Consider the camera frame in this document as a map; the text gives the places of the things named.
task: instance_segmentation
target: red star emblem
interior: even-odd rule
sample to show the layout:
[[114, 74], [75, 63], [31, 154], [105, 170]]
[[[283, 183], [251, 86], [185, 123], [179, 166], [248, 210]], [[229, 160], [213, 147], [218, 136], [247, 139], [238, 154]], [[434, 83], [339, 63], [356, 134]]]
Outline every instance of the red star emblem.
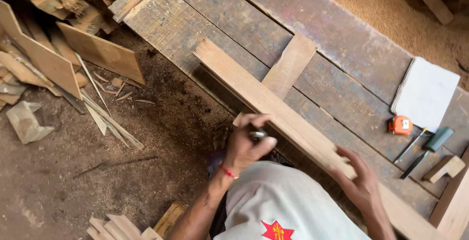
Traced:
[[292, 240], [290, 236], [294, 230], [282, 228], [282, 226], [275, 221], [272, 225], [268, 225], [261, 221], [266, 227], [267, 231], [262, 235], [271, 240]]

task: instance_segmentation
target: man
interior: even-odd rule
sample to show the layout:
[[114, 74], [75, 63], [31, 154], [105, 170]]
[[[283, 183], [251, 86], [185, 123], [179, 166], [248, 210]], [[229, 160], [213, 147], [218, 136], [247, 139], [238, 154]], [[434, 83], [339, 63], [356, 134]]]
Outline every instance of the man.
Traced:
[[[169, 240], [205, 240], [209, 230], [214, 240], [396, 239], [381, 202], [377, 176], [358, 153], [337, 148], [340, 156], [350, 160], [357, 178], [350, 180], [335, 166], [329, 167], [329, 173], [362, 213], [369, 236], [309, 176], [277, 163], [258, 161], [277, 140], [267, 137], [253, 143], [248, 125], [262, 127], [268, 120], [268, 115], [243, 117], [229, 139], [225, 159], [176, 223]], [[213, 234], [211, 225], [220, 220], [214, 216], [226, 191], [226, 204], [218, 208], [226, 208], [225, 228]]]

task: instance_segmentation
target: notepad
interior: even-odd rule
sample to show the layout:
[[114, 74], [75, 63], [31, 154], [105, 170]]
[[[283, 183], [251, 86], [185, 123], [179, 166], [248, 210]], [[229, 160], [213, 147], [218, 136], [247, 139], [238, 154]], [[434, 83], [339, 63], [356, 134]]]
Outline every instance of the notepad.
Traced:
[[391, 105], [391, 112], [405, 116], [435, 133], [445, 115], [460, 76], [414, 57]]

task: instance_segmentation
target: workbench surface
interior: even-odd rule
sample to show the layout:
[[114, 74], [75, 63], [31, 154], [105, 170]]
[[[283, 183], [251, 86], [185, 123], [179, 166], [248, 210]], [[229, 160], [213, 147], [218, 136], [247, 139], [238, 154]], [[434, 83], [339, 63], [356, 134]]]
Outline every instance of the workbench surface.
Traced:
[[[294, 33], [317, 42], [318, 52], [284, 102], [337, 145], [360, 152], [381, 182], [426, 219], [448, 180], [431, 184], [422, 177], [444, 156], [461, 156], [469, 143], [469, 94], [458, 87], [441, 124], [455, 134], [411, 178], [399, 179], [422, 152], [415, 146], [392, 164], [411, 137], [389, 134], [386, 123], [394, 116], [389, 106], [413, 56], [332, 0], [143, 0], [124, 23], [233, 115], [243, 104], [192, 55], [199, 42], [208, 37], [259, 81]], [[317, 174], [306, 156], [274, 131], [270, 134], [279, 138], [281, 154]]]

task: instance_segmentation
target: small tool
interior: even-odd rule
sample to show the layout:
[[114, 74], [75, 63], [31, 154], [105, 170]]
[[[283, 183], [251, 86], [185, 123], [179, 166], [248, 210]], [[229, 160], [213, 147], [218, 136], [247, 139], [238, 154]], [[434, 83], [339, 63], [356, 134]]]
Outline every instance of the small tool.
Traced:
[[425, 133], [425, 131], [427, 131], [427, 128], [424, 128], [422, 132], [420, 132], [420, 134], [416, 136], [414, 140], [406, 147], [406, 149], [400, 153], [399, 156], [397, 156], [396, 160], [394, 160], [394, 164], [396, 164], [404, 156], [404, 154], [409, 151], [409, 149], [415, 144], [415, 142], [417, 142], [417, 140]]
[[388, 120], [388, 129], [396, 135], [410, 135], [413, 124], [409, 118], [405, 116], [395, 116]]
[[431, 140], [429, 140], [425, 144], [425, 149], [427, 149], [427, 151], [421, 154], [418, 158], [416, 158], [400, 178], [407, 178], [430, 152], [435, 153], [436, 151], [438, 151], [453, 133], [454, 130], [450, 129], [447, 126], [440, 127], [440, 129], [438, 129], [437, 133], [431, 138]]
[[262, 141], [265, 137], [267, 137], [267, 132], [260, 128], [260, 127], [255, 127], [252, 123], [249, 123], [248, 125], [249, 128], [249, 136], [251, 137], [251, 140], [255, 143]]

